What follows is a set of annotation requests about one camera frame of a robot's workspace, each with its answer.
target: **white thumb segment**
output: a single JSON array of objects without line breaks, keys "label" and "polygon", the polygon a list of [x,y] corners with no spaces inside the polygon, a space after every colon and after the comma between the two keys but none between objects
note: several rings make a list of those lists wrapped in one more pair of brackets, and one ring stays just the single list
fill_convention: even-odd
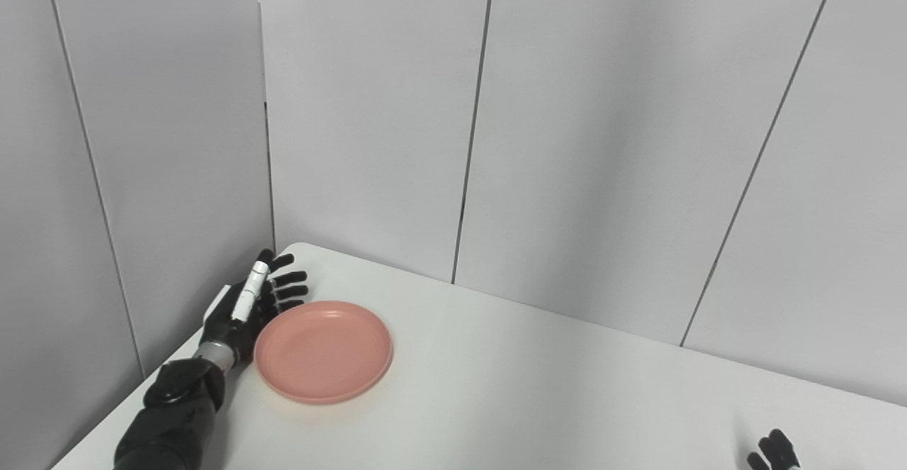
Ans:
[{"label": "white thumb segment", "polygon": [[255,264],[252,265],[252,271],[249,272],[249,278],[246,279],[246,284],[242,287],[240,297],[236,300],[236,306],[233,308],[231,318],[239,319],[243,323],[249,319],[252,306],[255,305],[255,300],[261,293],[261,285],[265,282],[265,277],[268,276],[269,272],[267,264],[255,261]]}]

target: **black fingertip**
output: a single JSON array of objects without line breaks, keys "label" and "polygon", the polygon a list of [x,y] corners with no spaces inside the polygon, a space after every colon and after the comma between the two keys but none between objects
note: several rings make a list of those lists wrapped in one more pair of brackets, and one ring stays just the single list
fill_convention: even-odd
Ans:
[{"label": "black fingertip", "polygon": [[768,470],[765,460],[755,452],[749,453],[749,456],[746,457],[746,463],[749,463],[749,467],[752,470]]},{"label": "black fingertip", "polygon": [[274,251],[270,250],[270,248],[263,248],[263,250],[259,252],[258,258],[255,260],[265,264],[271,264],[271,261],[274,260]]},{"label": "black fingertip", "polygon": [[305,282],[306,279],[308,279],[308,274],[304,271],[291,271],[281,276],[275,276],[271,280],[274,281],[275,287],[283,287],[295,282]]},{"label": "black fingertip", "polygon": [[292,254],[283,254],[283,256],[277,256],[275,260],[271,261],[270,270],[275,272],[276,270],[282,269],[287,264],[292,264],[295,261],[295,257]]},{"label": "black fingertip", "polygon": [[308,286],[289,286],[284,287],[284,289],[278,289],[274,292],[274,295],[278,300],[284,300],[287,298],[292,298],[293,296],[305,296],[308,294]]},{"label": "black fingertip", "polygon": [[784,458],[784,463],[796,464],[796,466],[800,466],[800,461],[797,460],[796,454],[794,453],[794,444],[791,443],[791,441],[787,438],[783,431],[775,428],[771,432],[769,432],[768,438],[777,448],[778,452],[781,454],[781,457]]},{"label": "black fingertip", "polygon": [[759,449],[762,450],[762,454],[765,454],[765,459],[768,460],[768,464],[771,464],[772,470],[787,470],[788,466],[785,466],[784,458],[781,458],[777,447],[769,438],[759,440]]}]

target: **white wall panel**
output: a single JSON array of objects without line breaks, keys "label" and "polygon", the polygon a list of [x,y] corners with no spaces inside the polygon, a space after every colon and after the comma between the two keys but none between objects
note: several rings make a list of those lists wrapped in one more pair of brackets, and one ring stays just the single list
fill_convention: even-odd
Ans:
[{"label": "white wall panel", "polygon": [[678,343],[820,0],[492,0],[456,283]]},{"label": "white wall panel", "polygon": [[486,0],[261,0],[276,241],[449,280]]},{"label": "white wall panel", "polygon": [[57,0],[146,369],[272,243],[256,0]]},{"label": "white wall panel", "polygon": [[0,468],[41,469],[140,373],[51,0],[0,8]]},{"label": "white wall panel", "polygon": [[688,347],[907,405],[905,21],[828,0]]}]

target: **wall seam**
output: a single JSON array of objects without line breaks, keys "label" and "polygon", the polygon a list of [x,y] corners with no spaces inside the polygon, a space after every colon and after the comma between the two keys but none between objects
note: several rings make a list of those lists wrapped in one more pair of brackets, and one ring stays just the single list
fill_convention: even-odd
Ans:
[{"label": "wall seam", "polygon": [[800,54],[797,56],[796,62],[794,63],[794,69],[791,71],[790,77],[787,79],[787,85],[784,86],[784,93],[781,95],[780,101],[778,101],[778,106],[774,111],[771,124],[768,125],[768,131],[765,133],[765,138],[762,140],[762,146],[759,147],[759,152],[755,155],[755,162],[753,167],[749,172],[749,176],[746,177],[746,183],[744,184],[743,191],[740,193],[740,198],[736,203],[734,208],[734,213],[731,215],[728,228],[725,230],[725,235],[723,235],[721,244],[719,245],[719,250],[715,254],[715,260],[712,261],[712,266],[709,269],[709,275],[706,276],[706,282],[703,283],[702,291],[699,292],[699,298],[697,299],[696,306],[693,307],[693,313],[689,317],[689,322],[687,322],[687,329],[684,330],[683,338],[680,340],[680,347],[683,347],[687,343],[687,337],[689,337],[690,328],[693,328],[693,321],[696,319],[696,314],[699,314],[699,307],[702,305],[702,299],[705,298],[706,290],[709,288],[709,285],[712,283],[712,276],[715,275],[715,270],[719,265],[719,260],[721,254],[725,250],[726,244],[728,244],[728,237],[731,234],[732,229],[734,228],[734,223],[738,214],[740,213],[740,206],[743,205],[744,198],[746,193],[749,192],[749,186],[752,185],[753,177],[755,176],[755,170],[759,167],[759,162],[762,161],[762,155],[765,153],[765,148],[768,146],[768,140],[772,137],[774,132],[774,126],[778,122],[778,117],[781,115],[781,110],[784,108],[784,102],[787,101],[787,95],[790,94],[791,86],[794,85],[794,78],[796,78],[797,72],[800,70],[800,64],[803,62],[803,57],[806,55],[806,49],[809,47],[809,43],[813,40],[813,32],[816,31],[816,26],[819,24],[819,18],[822,17],[822,11],[826,8],[826,2],[828,0],[822,0],[819,2],[819,9],[816,11],[816,15],[813,17],[813,22],[810,25],[809,31],[806,34],[806,40],[803,43],[803,47],[800,49]]},{"label": "wall seam", "polygon": [[72,73],[72,61],[69,57],[69,50],[66,47],[66,38],[64,37],[64,31],[62,31],[62,22],[60,20],[60,10],[57,5],[56,0],[51,0],[51,7],[54,9],[54,20],[56,22],[57,34],[60,37],[60,45],[62,47],[62,56],[64,56],[64,63],[66,65],[66,73],[69,76],[70,88],[72,89],[72,98],[75,101],[75,109],[77,110],[77,115],[79,118],[79,125],[81,128],[81,136],[85,141],[85,150],[88,152],[88,163],[91,166],[91,177],[94,179],[94,188],[97,192],[98,203],[101,206],[101,217],[104,221],[104,230],[107,232],[107,243],[110,246],[111,256],[113,257],[113,270],[116,273],[117,284],[120,287],[120,295],[123,298],[123,309],[126,312],[126,322],[129,325],[129,334],[133,340],[133,350],[135,351],[135,361],[139,366],[139,372],[142,373],[142,379],[146,379],[148,374],[145,373],[145,366],[142,364],[142,356],[139,353],[139,343],[135,338],[135,328],[133,325],[133,317],[129,311],[129,303],[126,301],[126,289],[123,286],[123,275],[120,273],[120,263],[116,257],[116,249],[113,246],[113,234],[111,234],[110,219],[107,216],[107,208],[104,206],[103,195],[101,195],[101,182],[98,180],[97,167],[94,165],[94,155],[91,153],[91,144],[88,140],[88,130],[85,128],[85,117],[81,111],[81,101],[79,99],[79,92],[75,86],[75,76]]},{"label": "wall seam", "polygon": [[451,284],[456,283],[456,269],[460,261],[460,239],[463,237],[463,216],[466,214],[466,192],[469,188],[469,171],[473,165],[473,141],[475,140],[475,122],[479,115],[479,96],[482,92],[482,73],[485,71],[485,45],[488,41],[488,24],[492,15],[492,0],[485,2],[485,23],[482,29],[482,47],[479,50],[479,70],[475,79],[475,101],[473,102],[473,120],[469,128],[469,146],[466,148],[466,173],[463,174],[463,198],[460,201],[460,219],[456,229],[456,246],[453,247],[453,269]]}]

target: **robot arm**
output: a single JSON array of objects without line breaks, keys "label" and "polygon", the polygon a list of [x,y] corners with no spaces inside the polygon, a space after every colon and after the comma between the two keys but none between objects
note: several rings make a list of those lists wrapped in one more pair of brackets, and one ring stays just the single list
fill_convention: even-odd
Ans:
[{"label": "robot arm", "polygon": [[304,271],[271,277],[293,262],[263,250],[245,282],[230,286],[204,322],[192,358],[164,364],[117,445],[114,470],[198,470],[223,405],[224,376],[252,357],[255,340],[268,322],[302,304]]}]

